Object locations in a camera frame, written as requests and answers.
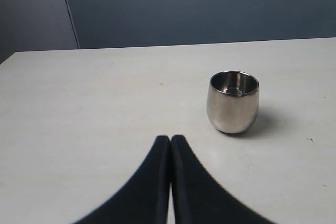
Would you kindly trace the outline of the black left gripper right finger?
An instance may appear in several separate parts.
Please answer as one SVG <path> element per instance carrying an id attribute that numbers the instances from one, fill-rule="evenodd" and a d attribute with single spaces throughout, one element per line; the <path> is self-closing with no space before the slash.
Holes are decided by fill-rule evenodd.
<path id="1" fill-rule="evenodd" d="M 186 138 L 171 139 L 176 223 L 271 223 L 226 191 L 204 168 Z"/>

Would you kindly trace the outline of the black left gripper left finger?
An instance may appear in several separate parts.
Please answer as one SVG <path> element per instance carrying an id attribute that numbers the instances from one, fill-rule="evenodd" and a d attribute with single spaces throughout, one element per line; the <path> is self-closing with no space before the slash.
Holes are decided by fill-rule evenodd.
<path id="1" fill-rule="evenodd" d="M 159 135 L 132 177 L 77 223 L 166 223 L 170 197 L 170 139 Z"/>

